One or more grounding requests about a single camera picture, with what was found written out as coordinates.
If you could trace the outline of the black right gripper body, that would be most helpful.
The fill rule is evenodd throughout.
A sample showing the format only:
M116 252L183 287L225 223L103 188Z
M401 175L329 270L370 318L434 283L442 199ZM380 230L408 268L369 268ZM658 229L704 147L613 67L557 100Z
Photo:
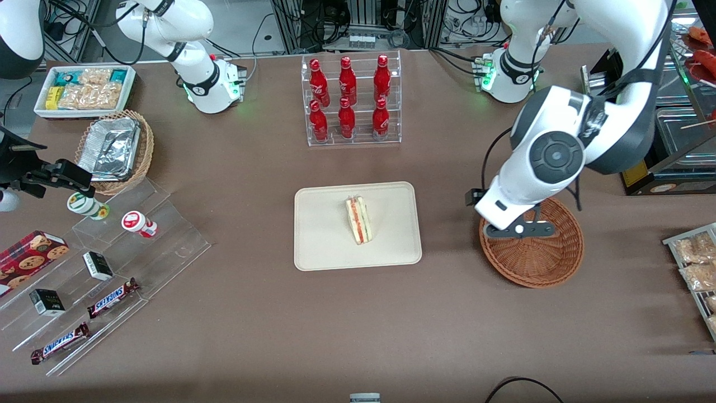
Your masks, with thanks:
M43 170L45 162L36 151L47 149L45 145L34 143L17 136L7 128L1 128L1 183L3 188L10 187L38 199L44 197L46 189L33 182L34 174Z

